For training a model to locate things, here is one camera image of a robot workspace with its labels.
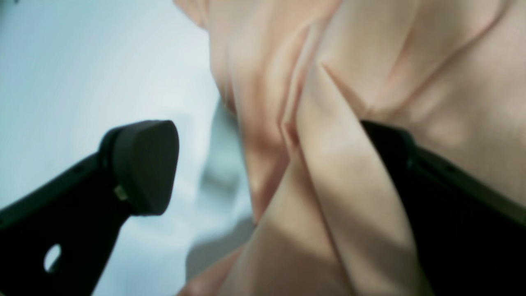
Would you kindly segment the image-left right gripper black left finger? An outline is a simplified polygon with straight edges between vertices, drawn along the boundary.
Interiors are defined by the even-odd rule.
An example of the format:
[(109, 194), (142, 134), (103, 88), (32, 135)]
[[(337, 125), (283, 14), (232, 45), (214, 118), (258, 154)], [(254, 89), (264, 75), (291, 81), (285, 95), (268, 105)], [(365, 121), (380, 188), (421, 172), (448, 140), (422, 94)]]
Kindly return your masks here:
[(105, 134), (99, 150), (1, 210), (4, 296), (90, 296), (131, 216), (162, 215), (179, 137), (171, 120)]

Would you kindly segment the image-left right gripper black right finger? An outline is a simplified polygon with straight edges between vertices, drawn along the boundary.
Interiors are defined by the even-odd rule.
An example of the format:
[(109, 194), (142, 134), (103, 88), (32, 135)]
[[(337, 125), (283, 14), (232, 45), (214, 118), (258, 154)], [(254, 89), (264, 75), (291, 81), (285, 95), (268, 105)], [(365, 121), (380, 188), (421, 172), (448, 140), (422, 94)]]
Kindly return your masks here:
[(417, 146), (407, 131), (361, 125), (402, 200), (434, 294), (524, 296), (525, 207)]

